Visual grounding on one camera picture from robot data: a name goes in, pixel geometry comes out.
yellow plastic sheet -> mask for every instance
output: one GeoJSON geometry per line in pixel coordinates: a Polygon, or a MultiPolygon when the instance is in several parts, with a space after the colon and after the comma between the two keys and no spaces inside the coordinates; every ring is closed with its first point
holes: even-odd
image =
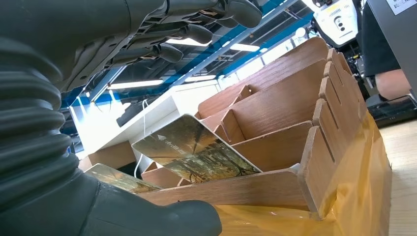
{"type": "Polygon", "coordinates": [[[391,169],[381,134],[367,114],[329,185],[327,216],[277,207],[216,206],[222,236],[388,235],[391,169]]]}

card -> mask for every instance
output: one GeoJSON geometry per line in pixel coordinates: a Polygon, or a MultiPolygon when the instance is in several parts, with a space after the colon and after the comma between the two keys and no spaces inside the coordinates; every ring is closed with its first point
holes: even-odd
{"type": "Polygon", "coordinates": [[[260,173],[192,115],[183,115],[132,145],[191,183],[260,173]]]}
{"type": "Polygon", "coordinates": [[[143,180],[100,163],[95,164],[93,167],[86,170],[85,173],[95,177],[99,181],[114,185],[135,194],[162,189],[161,187],[144,182],[143,180]]]}

fluorescent light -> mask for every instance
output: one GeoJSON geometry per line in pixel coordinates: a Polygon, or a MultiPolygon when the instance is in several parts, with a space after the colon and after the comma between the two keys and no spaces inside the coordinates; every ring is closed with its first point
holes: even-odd
{"type": "Polygon", "coordinates": [[[246,45],[246,44],[234,44],[230,47],[230,49],[232,50],[237,50],[237,51],[248,51],[248,52],[256,52],[257,50],[259,50],[258,46],[253,46],[253,45],[246,45]]]}
{"type": "Polygon", "coordinates": [[[194,81],[202,81],[202,80],[212,80],[216,78],[215,75],[205,75],[205,76],[196,76],[196,77],[188,77],[185,79],[186,82],[194,82],[194,81]]]}
{"type": "Polygon", "coordinates": [[[202,44],[199,43],[197,41],[195,41],[194,39],[191,38],[186,38],[186,39],[169,39],[168,41],[166,41],[167,43],[172,43],[172,44],[182,44],[182,45],[191,45],[191,46],[201,46],[201,47],[206,47],[208,46],[212,41],[210,40],[210,42],[206,43],[206,44],[202,44]]]}
{"type": "Polygon", "coordinates": [[[163,82],[164,82],[163,80],[149,80],[149,81],[139,81],[139,82],[131,82],[131,83],[112,84],[107,89],[128,89],[128,88],[136,88],[136,87],[146,87],[146,86],[160,85],[163,82]]]}
{"type": "Polygon", "coordinates": [[[227,45],[229,45],[229,43],[230,43],[230,41],[227,41],[226,43],[224,43],[224,44],[222,45],[222,47],[226,47],[227,45]]]}

wooden organizer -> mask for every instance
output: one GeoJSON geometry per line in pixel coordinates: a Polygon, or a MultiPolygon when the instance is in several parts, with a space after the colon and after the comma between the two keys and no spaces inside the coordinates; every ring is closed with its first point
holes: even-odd
{"type": "Polygon", "coordinates": [[[139,195],[157,205],[202,200],[325,216],[326,190],[366,113],[346,69],[343,56],[313,38],[209,98],[196,117],[264,172],[139,195]]]}

white arrow logo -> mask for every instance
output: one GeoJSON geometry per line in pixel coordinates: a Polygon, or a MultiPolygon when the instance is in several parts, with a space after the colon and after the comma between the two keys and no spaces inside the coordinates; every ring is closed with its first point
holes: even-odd
{"type": "Polygon", "coordinates": [[[158,134],[158,139],[164,141],[165,139],[167,139],[167,137],[158,134]]]}

